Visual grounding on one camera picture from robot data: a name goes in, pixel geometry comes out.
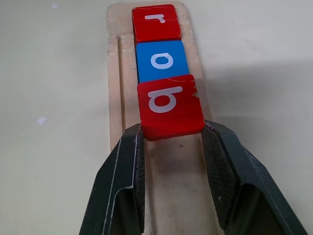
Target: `white table surface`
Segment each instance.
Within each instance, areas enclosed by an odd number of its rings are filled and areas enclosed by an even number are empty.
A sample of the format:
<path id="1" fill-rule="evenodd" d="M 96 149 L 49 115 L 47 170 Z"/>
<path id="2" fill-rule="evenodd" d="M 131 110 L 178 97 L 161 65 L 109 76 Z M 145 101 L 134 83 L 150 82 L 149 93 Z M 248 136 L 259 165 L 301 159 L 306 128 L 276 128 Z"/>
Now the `white table surface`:
<path id="1" fill-rule="evenodd" d="M 79 233 L 110 152 L 106 9 L 116 2 L 0 2 L 0 234 Z M 183 2 L 213 119 L 313 234 L 313 2 Z"/>

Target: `white letter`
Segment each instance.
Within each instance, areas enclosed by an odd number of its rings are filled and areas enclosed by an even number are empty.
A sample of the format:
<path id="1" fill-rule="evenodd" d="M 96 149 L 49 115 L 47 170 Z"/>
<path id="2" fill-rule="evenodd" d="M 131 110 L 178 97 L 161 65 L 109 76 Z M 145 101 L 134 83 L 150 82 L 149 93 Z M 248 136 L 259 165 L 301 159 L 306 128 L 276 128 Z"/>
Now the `white letter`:
<path id="1" fill-rule="evenodd" d="M 168 62 L 166 64 L 158 64 L 157 58 L 159 57 L 165 57 Z M 165 70 L 170 68 L 173 65 L 173 62 L 173 57 L 169 53 L 154 54 L 153 56 L 151 56 L 151 64 L 158 70 Z"/>
<path id="2" fill-rule="evenodd" d="M 182 92 L 182 87 L 172 87 L 172 88 L 167 88 L 163 90 L 158 90 L 154 92 L 149 92 L 148 97 L 151 99 L 149 100 L 149 108 L 158 114 L 166 113 L 168 111 L 171 111 L 174 109 L 176 105 L 176 98 L 173 96 L 175 93 Z M 165 95 L 170 98 L 170 102 L 167 105 L 164 106 L 157 106 L 155 103 L 155 99 L 159 96 Z"/>
<path id="3" fill-rule="evenodd" d="M 149 16 L 145 16 L 146 20 L 154 20 L 154 19 L 158 19 L 160 20 L 161 23 L 165 23 L 165 20 L 163 19 L 164 15 L 163 14 L 159 14 L 159 15 L 149 15 Z"/>

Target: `wooden board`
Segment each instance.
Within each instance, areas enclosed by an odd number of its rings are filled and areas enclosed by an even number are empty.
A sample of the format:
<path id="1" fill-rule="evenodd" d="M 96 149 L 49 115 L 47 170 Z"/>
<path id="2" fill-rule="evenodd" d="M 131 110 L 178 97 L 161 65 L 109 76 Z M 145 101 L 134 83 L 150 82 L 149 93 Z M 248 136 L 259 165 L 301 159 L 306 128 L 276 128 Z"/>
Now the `wooden board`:
<path id="1" fill-rule="evenodd" d="M 211 119 L 201 63 L 186 7 L 178 1 L 150 1 L 111 5 L 108 77 L 110 142 L 114 148 L 125 128 L 140 123 L 132 9 L 173 4 L 190 73 L 195 77 L 205 119 Z M 221 231 L 207 180 L 201 135 L 146 142 L 145 235 L 218 235 Z"/>

